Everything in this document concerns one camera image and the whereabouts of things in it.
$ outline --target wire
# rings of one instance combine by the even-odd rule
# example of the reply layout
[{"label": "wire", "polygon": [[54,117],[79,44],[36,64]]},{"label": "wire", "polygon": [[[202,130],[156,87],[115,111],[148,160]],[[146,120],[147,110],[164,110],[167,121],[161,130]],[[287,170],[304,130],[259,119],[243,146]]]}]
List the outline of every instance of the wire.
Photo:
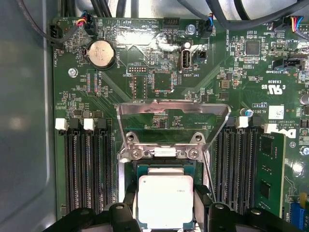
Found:
[{"label": "wire", "polygon": [[110,11],[110,8],[108,7],[108,4],[106,2],[106,0],[99,0],[101,7],[103,9],[103,13],[105,14],[105,17],[112,17],[112,13]]},{"label": "wire", "polygon": [[213,26],[213,19],[212,17],[208,17],[208,19],[211,21],[211,27]]},{"label": "wire", "polygon": [[117,9],[116,9],[116,17],[123,18],[125,17],[126,11],[126,0],[118,0]]},{"label": "wire", "polygon": [[91,0],[93,9],[95,10],[95,13],[97,15],[97,17],[105,17],[105,15],[103,14],[103,11],[101,10],[101,5],[99,3],[98,0]]},{"label": "wire", "polygon": [[20,10],[22,11],[25,19],[30,23],[31,27],[42,37],[44,37],[45,39],[47,39],[48,41],[57,43],[57,44],[61,44],[64,43],[65,41],[67,41],[78,29],[78,25],[74,25],[69,31],[68,33],[62,37],[61,39],[56,39],[51,37],[50,35],[46,34],[44,31],[42,31],[39,26],[34,22],[33,18],[31,17],[28,9],[25,6],[25,3],[23,0],[16,0],[18,7],[20,8]]},{"label": "wire", "polygon": [[67,0],[61,0],[61,5],[60,5],[60,15],[61,15],[61,17],[66,17],[67,12],[68,12]]},{"label": "wire", "polygon": [[242,0],[234,0],[234,5],[241,20],[250,20],[247,12],[242,4]]},{"label": "wire", "polygon": [[67,7],[69,17],[76,17],[75,0],[67,0]]},{"label": "wire", "polygon": [[294,17],[291,17],[292,21],[292,32],[295,32],[295,22],[294,22]]},{"label": "wire", "polygon": [[301,20],[303,20],[303,18],[304,18],[304,17],[301,17],[301,18],[298,20],[297,25],[296,25],[296,30],[298,30],[299,24],[300,24]]},{"label": "wire", "polygon": [[[207,21],[208,17],[201,12],[197,11],[191,4],[189,4],[186,0],[177,0],[182,6],[187,8],[191,13],[195,16]],[[286,7],[280,11],[272,13],[270,15],[253,19],[247,21],[233,21],[227,20],[218,0],[206,0],[209,8],[211,9],[214,16],[217,18],[220,25],[226,30],[246,30],[253,27],[257,27],[261,24],[272,22],[286,15],[290,15],[295,11],[298,11],[309,4],[309,0],[300,0],[297,3],[292,4],[289,7]]]}]

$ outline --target metal bracket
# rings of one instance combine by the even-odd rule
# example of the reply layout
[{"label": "metal bracket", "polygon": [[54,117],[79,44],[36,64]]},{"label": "metal bracket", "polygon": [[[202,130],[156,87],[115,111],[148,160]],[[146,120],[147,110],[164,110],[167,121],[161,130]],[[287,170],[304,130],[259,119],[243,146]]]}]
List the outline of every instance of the metal bracket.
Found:
[{"label": "metal bracket", "polygon": [[[121,118],[123,115],[162,113],[166,109],[181,109],[186,114],[213,114],[219,116],[217,124],[205,139],[201,132],[196,132],[190,143],[156,144],[140,143],[134,132],[124,133]],[[119,154],[120,162],[131,160],[152,159],[153,157],[175,157],[202,162],[203,152],[207,151],[226,123],[231,109],[225,104],[200,104],[196,101],[162,100],[152,103],[122,103],[117,107],[117,118],[123,139],[123,148]]]}]

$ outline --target capacitor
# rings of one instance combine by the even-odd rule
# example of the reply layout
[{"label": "capacitor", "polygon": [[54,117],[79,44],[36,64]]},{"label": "capacitor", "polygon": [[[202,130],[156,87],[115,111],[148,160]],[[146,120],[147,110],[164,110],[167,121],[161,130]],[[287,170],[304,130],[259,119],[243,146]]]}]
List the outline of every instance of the capacitor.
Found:
[{"label": "capacitor", "polygon": [[304,115],[309,115],[309,105],[304,106]]},{"label": "capacitor", "polygon": [[252,117],[253,116],[253,110],[243,108],[243,109],[240,110],[240,115],[246,116],[246,117]]},{"label": "capacitor", "polygon": [[100,70],[109,69],[116,62],[116,52],[106,40],[95,40],[88,44],[84,51],[85,57]]},{"label": "capacitor", "polygon": [[308,105],[309,104],[309,94],[303,94],[301,95],[299,99],[300,103],[303,105]]}]

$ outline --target blue connector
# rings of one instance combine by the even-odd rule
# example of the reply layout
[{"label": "blue connector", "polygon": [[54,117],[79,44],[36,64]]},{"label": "blue connector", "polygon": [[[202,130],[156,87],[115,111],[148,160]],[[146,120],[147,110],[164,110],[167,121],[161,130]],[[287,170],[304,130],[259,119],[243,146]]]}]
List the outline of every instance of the blue connector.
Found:
[{"label": "blue connector", "polygon": [[291,203],[291,224],[303,230],[305,221],[305,209],[299,203]]}]

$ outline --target integrated circuit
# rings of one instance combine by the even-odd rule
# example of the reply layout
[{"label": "integrated circuit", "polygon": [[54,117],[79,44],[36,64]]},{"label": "integrated circuit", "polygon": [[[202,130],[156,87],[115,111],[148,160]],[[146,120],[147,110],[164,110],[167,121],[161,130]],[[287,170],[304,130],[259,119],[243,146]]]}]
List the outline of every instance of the integrated circuit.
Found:
[{"label": "integrated circuit", "polygon": [[259,41],[247,41],[246,42],[246,55],[248,56],[260,55],[260,42]]}]

